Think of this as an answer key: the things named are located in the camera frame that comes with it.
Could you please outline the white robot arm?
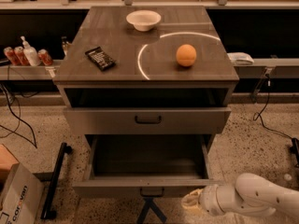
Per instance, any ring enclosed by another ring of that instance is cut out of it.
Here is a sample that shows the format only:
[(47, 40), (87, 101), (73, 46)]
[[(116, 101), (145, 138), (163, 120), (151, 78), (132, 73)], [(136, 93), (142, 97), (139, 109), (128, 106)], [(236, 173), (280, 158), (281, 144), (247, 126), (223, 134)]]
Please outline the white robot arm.
[(204, 210), (211, 216), (237, 213), (268, 217), (277, 210), (299, 218), (299, 192), (276, 185), (255, 174), (241, 174), (233, 185), (209, 185), (195, 189), (181, 200), (187, 210)]

